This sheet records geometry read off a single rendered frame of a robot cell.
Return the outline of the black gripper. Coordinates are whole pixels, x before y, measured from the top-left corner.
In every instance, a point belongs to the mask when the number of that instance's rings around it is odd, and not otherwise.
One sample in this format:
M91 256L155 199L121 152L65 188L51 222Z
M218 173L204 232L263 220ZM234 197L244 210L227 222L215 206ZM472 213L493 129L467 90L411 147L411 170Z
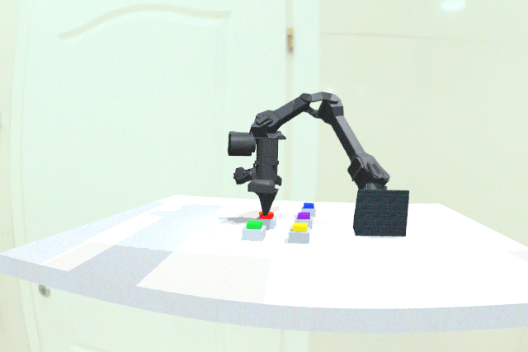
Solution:
M276 185L282 186L282 179L277 175L278 157L257 157L257 179L247 184L247 192L255 193L260 200L263 215L267 216L277 192Z

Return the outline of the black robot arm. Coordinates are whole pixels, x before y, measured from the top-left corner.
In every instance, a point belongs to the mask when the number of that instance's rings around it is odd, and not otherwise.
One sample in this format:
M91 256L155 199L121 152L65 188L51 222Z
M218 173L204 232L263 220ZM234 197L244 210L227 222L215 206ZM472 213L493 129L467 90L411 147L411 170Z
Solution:
M316 101L322 101L318 110L309 106L311 102ZM347 172L352 181L355 181L358 189L388 189L385 185L389 182L389 174L374 159L374 156L365 152L344 117L340 98L332 93L304 92L276 110L265 110L258 113L249 132L229 131L228 155L250 157L257 145L257 157L278 157L278 140L285 140L286 136L277 130L302 112L332 126L350 159L351 165L347 168ZM256 180L257 166L253 163L253 168L247 170L243 167L236 168L233 178L236 185Z

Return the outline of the blue button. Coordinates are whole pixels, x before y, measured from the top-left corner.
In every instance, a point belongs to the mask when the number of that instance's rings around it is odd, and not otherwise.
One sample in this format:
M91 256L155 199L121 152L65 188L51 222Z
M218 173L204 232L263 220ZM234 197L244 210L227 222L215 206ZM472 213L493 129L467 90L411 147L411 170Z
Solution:
M310 216L316 217L317 207L314 207L314 203L304 203L304 206L300 208L301 213L310 213Z

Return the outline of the green button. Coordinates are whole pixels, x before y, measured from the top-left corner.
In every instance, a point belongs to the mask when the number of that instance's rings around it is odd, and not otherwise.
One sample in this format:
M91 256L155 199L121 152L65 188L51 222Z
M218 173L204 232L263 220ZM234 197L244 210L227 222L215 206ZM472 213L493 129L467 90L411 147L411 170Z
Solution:
M248 221L243 227L243 240L263 241L266 237L266 226L259 221Z

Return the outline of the yellow button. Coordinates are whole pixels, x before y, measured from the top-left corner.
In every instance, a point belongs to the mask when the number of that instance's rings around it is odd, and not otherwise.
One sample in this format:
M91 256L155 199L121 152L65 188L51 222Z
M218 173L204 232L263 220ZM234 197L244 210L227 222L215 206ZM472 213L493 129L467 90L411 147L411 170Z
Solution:
M288 231L288 243L309 243L307 223L293 223Z

